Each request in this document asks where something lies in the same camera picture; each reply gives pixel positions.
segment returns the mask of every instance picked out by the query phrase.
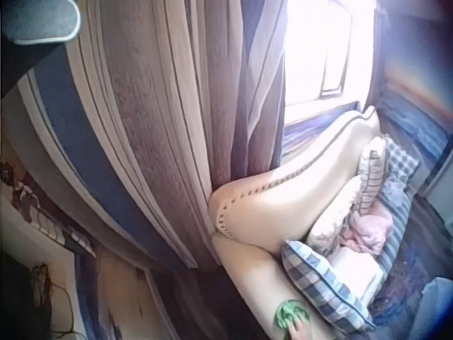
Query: pink blanket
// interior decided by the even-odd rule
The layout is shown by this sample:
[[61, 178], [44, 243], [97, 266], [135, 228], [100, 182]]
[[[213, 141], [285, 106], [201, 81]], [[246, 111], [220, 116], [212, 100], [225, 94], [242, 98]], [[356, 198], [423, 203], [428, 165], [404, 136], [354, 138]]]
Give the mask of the pink blanket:
[[354, 212], [350, 228], [345, 231], [340, 244], [357, 253], [378, 256], [393, 229], [393, 218], [384, 205], [374, 200], [368, 215]]

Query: wire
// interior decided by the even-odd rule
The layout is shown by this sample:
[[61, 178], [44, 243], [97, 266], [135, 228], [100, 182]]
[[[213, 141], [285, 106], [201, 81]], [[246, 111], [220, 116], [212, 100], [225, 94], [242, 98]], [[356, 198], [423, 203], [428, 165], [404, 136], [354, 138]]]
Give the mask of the wire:
[[52, 315], [52, 303], [50, 302], [50, 296], [52, 294], [51, 287], [56, 287], [63, 290], [64, 294], [68, 298], [69, 309], [71, 312], [71, 327], [68, 331], [57, 331], [51, 329], [50, 331], [55, 334], [55, 337], [57, 339], [62, 339], [66, 335], [75, 334], [81, 336], [85, 340], [88, 340], [85, 334], [74, 330], [74, 311], [72, 309], [71, 297], [69, 296], [69, 293], [65, 288], [52, 282], [52, 280], [50, 279], [49, 268], [47, 267], [47, 264], [43, 263], [39, 266], [33, 267], [31, 273], [32, 286], [35, 294], [38, 295], [39, 307], [46, 308], [50, 316]]

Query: white pillow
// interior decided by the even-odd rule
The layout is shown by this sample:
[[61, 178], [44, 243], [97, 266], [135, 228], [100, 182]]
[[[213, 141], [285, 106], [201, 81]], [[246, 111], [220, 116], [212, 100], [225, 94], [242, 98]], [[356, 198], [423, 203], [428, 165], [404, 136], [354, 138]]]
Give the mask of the white pillow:
[[318, 254], [327, 257], [338, 248], [339, 236], [348, 227], [347, 217], [357, 202], [360, 184], [359, 176], [350, 179], [311, 228], [306, 244]]

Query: sofa backrest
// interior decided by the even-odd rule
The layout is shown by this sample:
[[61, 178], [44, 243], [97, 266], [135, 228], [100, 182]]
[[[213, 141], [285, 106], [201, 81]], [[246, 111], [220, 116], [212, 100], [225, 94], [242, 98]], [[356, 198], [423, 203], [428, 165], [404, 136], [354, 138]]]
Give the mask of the sofa backrest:
[[277, 254], [301, 239], [351, 179], [362, 148], [379, 134], [373, 107], [341, 115], [299, 156], [279, 168], [225, 184], [209, 201], [217, 230]]

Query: green cleaning rag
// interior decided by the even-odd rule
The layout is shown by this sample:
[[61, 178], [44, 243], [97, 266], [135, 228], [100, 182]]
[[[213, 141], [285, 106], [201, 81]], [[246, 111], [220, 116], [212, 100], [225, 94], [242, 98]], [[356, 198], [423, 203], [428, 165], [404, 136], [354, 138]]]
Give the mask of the green cleaning rag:
[[307, 326], [311, 328], [310, 316], [306, 310], [305, 303], [298, 300], [288, 300], [280, 305], [275, 313], [275, 323], [277, 326], [285, 330], [285, 340], [289, 340], [288, 326], [292, 324], [295, 319], [302, 320]]

